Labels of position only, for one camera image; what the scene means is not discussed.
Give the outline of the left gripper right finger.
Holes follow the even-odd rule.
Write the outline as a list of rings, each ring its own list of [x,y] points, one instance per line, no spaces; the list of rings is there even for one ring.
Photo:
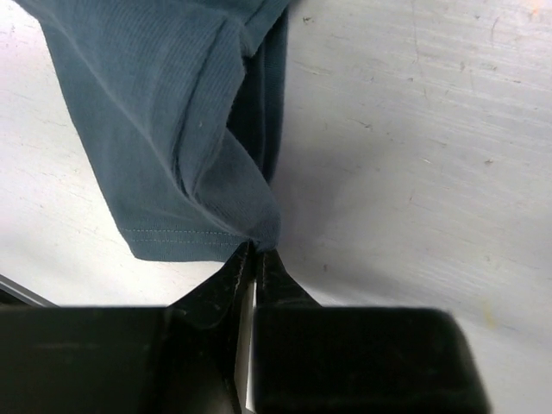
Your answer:
[[[446,311],[323,306],[276,251],[255,263],[259,413],[488,413],[467,338]]]

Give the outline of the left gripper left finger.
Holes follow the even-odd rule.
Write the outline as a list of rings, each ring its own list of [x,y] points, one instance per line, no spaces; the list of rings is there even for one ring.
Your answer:
[[[166,306],[60,307],[1,282],[4,413],[241,413],[253,247]]]

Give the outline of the blue t shirt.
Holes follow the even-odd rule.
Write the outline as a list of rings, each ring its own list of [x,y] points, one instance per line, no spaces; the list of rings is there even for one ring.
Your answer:
[[[287,1],[24,1],[133,255],[276,247]]]

